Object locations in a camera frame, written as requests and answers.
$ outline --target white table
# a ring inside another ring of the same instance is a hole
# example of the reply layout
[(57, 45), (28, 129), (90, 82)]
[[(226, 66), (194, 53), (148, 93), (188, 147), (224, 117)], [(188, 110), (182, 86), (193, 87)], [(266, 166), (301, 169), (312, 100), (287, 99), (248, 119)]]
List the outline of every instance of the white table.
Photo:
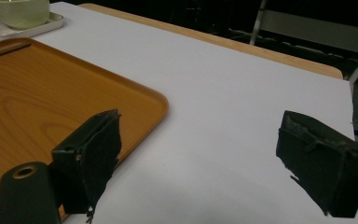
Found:
[(114, 172), (93, 223), (358, 223), (325, 217), (275, 156), (284, 110), (353, 138), (349, 82), (66, 3), (51, 10), (64, 26), (34, 39), (170, 102)]

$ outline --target wooden tray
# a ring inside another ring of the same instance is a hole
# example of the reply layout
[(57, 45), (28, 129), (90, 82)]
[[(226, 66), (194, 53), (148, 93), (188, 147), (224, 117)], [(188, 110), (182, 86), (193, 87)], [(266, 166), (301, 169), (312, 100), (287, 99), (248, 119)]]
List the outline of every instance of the wooden tray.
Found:
[(160, 93), (28, 38), (0, 42), (0, 177), (50, 151), (89, 117), (117, 108), (122, 162), (164, 118)]

